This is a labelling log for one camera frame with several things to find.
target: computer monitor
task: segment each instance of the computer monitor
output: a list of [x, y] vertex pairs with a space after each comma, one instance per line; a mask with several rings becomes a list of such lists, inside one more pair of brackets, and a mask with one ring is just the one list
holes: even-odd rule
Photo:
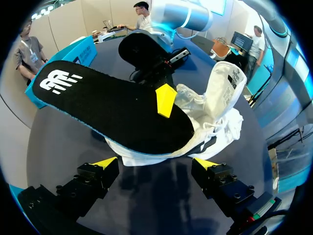
[[235, 32], [233, 38], [231, 39], [231, 43], [240, 47], [242, 50], [249, 52], [253, 40], [245, 35], [242, 35], [241, 33]]

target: white cloth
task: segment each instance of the white cloth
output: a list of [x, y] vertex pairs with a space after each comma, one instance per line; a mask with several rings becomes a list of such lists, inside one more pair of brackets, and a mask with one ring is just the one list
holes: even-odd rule
[[198, 95], [187, 86], [178, 84], [175, 104], [188, 115], [195, 133], [183, 148], [173, 153], [139, 153], [108, 138], [106, 141], [122, 157], [125, 166], [152, 165], [180, 156], [209, 159], [240, 138], [243, 117], [233, 106], [245, 84], [245, 74], [236, 65], [224, 61], [213, 67], [204, 95]]
[[265, 50], [265, 39], [264, 37], [257, 37], [255, 35], [252, 36], [252, 46], [249, 51], [249, 55], [253, 56], [256, 59], [260, 57], [260, 50]]
[[136, 29], [145, 29], [147, 24], [150, 24], [151, 22], [151, 15], [144, 17], [143, 15], [140, 15], [137, 20]]

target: yellow triangle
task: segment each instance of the yellow triangle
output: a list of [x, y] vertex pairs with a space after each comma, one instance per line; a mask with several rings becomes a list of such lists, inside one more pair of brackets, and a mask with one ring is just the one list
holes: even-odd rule
[[177, 92], [167, 83], [156, 89], [157, 113], [169, 118]]
[[206, 161], [206, 160], [202, 160], [200, 158], [194, 158], [198, 163], [200, 163], [200, 165], [203, 166], [203, 168], [205, 168], [205, 170], [207, 170], [208, 167], [211, 167], [213, 165], [220, 165], [220, 164], [217, 164], [217, 163], [213, 163], [213, 162], [209, 162], [209, 161]]
[[103, 161], [97, 162], [97, 163], [92, 163], [90, 165], [99, 165], [102, 166], [103, 169], [106, 168], [111, 162], [113, 162], [114, 159], [117, 159], [117, 157], [113, 157], [113, 158], [109, 158], [109, 159], [105, 159]]

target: shoe insole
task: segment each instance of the shoe insole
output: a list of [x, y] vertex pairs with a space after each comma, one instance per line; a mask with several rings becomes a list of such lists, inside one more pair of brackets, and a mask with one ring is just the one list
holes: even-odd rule
[[157, 113], [153, 88], [72, 62], [45, 65], [32, 90], [48, 106], [133, 151], [172, 153], [184, 147], [194, 133], [189, 117], [178, 106], [173, 106], [170, 118]]

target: black round table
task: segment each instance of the black round table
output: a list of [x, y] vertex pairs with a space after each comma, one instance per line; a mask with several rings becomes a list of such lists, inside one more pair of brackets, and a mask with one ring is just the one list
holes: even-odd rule
[[[118, 55], [122, 38], [97, 44], [91, 68], [128, 80], [134, 67]], [[191, 56], [173, 74], [202, 94], [215, 62], [190, 41], [175, 39], [175, 47], [187, 47]], [[255, 196], [272, 191], [271, 164], [257, 119], [243, 97], [235, 105], [244, 117], [241, 137], [210, 161], [226, 162], [238, 178], [255, 186]], [[95, 139], [79, 121], [50, 107], [38, 110], [29, 139], [27, 180], [55, 193], [56, 185], [70, 181], [76, 168], [115, 156], [108, 145]], [[106, 235], [207, 235], [225, 234], [232, 220], [213, 199], [207, 200], [191, 176], [189, 157], [148, 166], [126, 167], [119, 158], [120, 174], [106, 197], [98, 199], [78, 223]]]

